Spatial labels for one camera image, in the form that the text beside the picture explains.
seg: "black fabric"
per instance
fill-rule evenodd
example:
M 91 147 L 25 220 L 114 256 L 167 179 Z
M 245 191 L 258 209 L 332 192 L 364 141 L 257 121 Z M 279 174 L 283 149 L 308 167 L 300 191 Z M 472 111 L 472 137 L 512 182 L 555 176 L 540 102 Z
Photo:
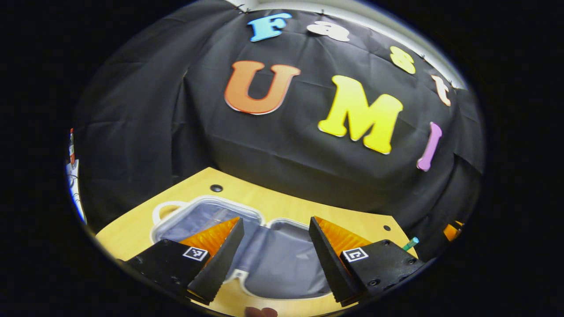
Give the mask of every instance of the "black fabric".
M 75 111 L 80 194 L 94 232 L 212 166 L 182 77 L 206 39 L 239 10 L 193 3 L 142 31 L 97 72 Z
M 251 20 L 287 12 L 281 35 L 250 42 Z M 350 31 L 350 42 L 308 33 L 315 21 Z M 415 74 L 391 62 L 390 46 L 408 52 Z M 268 91 L 274 64 L 297 67 L 284 102 L 254 116 L 224 100 L 231 65 L 265 64 L 249 95 Z M 369 104 L 381 94 L 399 99 L 383 155 L 349 134 L 318 129 L 329 113 L 335 75 L 362 83 Z M 425 261 L 432 235 L 471 212 L 483 172 L 482 124 L 471 93 L 450 87 L 452 105 L 437 95 L 431 75 L 448 81 L 407 47 L 352 22 L 296 10 L 240 14 L 222 0 L 200 1 L 148 28 L 116 54 L 94 79 L 77 111 L 76 154 L 81 195 L 97 231 L 144 200 L 212 166 L 292 196 L 361 212 L 392 215 L 417 235 Z M 416 168 L 429 123 L 443 136 L 431 169 Z M 315 210 L 304 211 L 315 215 Z

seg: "letter u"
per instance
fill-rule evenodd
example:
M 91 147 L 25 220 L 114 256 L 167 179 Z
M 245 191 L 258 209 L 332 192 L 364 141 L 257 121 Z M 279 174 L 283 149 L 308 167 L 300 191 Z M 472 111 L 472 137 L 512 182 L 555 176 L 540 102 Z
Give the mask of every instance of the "letter u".
M 262 99 L 251 98 L 249 86 L 256 72 L 264 67 L 263 63 L 251 60 L 241 60 L 233 64 L 234 71 L 225 89 L 225 102 L 231 108 L 253 115 L 265 115 L 280 107 L 292 78 L 301 71 L 288 65 L 273 65 L 270 69 L 274 72 L 274 78 L 268 94 Z

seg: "letter m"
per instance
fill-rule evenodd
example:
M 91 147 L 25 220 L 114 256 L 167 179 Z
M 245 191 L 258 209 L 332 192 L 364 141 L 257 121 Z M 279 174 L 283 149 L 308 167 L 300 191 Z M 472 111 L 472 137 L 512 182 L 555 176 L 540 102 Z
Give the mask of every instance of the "letter m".
M 402 103 L 390 96 L 380 95 L 372 105 L 368 100 L 362 84 L 345 76 L 333 76 L 337 93 L 327 119 L 319 121 L 319 130 L 342 137 L 347 133 L 345 119 L 349 117 L 351 140 L 359 140 L 372 127 L 372 131 L 363 139 L 366 147 L 389 154 L 391 136 L 398 113 L 403 110 Z

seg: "green pen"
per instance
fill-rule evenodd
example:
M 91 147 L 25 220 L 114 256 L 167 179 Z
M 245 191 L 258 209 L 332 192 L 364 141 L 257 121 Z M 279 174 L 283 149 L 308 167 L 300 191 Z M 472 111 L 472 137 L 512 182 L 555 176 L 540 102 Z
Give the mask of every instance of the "green pen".
M 416 244 L 418 244 L 418 243 L 419 243 L 419 239 L 418 239 L 417 237 L 413 237 L 413 239 L 411 239 L 411 240 L 403 247 L 403 249 L 404 249 L 405 251 L 407 251 L 407 250 L 413 248 L 413 246 L 416 245 Z

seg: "open suitcase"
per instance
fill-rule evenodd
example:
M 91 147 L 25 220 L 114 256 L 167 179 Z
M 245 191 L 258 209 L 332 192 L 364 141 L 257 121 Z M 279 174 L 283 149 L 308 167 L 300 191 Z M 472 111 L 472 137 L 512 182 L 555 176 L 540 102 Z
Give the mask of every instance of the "open suitcase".
M 171 205 L 179 208 L 161 219 L 160 210 Z M 307 225 L 286 218 L 265 223 L 258 210 L 218 196 L 156 206 L 150 239 L 152 243 L 162 239 L 180 242 L 235 217 L 243 219 L 245 234 L 224 283 L 239 279 L 248 295 L 276 300 L 331 294 Z

